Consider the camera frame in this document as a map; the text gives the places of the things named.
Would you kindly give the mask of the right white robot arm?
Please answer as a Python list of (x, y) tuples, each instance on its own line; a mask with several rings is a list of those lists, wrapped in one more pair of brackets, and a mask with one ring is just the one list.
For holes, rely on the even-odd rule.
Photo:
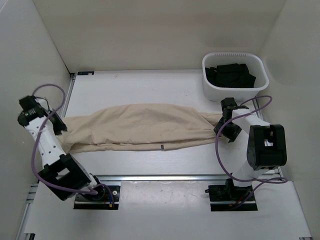
[(222, 117), (214, 128), (216, 137), (225, 137), (233, 143), (241, 132), (247, 133), (246, 161), (235, 172), (229, 172), (222, 163), (216, 143), (217, 161), (228, 179), (223, 185), (211, 186), (209, 193), (214, 201), (244, 200), (253, 195), (253, 182), (287, 163), (285, 129), (280, 124), (260, 119), (244, 103), (237, 104), (233, 97), (223, 99), (220, 104)]

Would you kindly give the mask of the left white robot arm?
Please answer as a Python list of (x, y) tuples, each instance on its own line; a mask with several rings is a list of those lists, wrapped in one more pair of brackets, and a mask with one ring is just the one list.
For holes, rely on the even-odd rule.
[(22, 112), (17, 121), (33, 137), (35, 152), (40, 153), (42, 170), (32, 171), (40, 181), (62, 201), (82, 194), (88, 200), (100, 200), (105, 188), (97, 177), (87, 173), (81, 164), (69, 153), (65, 153), (57, 136), (67, 131), (67, 126), (49, 102), (41, 97), (27, 95), (19, 100)]

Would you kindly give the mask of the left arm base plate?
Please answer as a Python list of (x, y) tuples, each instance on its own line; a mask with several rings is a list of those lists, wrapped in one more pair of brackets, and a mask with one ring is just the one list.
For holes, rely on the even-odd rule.
[(77, 194), (74, 199), (74, 210), (111, 210), (119, 209), (121, 196), (121, 183), (118, 182), (102, 182), (105, 186), (95, 188), (98, 195)]

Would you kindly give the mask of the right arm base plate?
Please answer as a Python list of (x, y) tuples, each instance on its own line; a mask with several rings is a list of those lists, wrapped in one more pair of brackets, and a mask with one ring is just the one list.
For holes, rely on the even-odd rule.
[(252, 190), (252, 186), (237, 187), (225, 184), (209, 185), (204, 192), (209, 196), (211, 212), (251, 212), (258, 210), (254, 194), (245, 201)]

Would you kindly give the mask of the beige trousers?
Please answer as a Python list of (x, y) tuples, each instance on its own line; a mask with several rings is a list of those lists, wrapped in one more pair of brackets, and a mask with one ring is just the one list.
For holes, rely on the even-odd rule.
[(64, 118), (57, 138), (66, 153), (177, 150), (214, 143), (221, 117), (169, 103), (112, 106)]

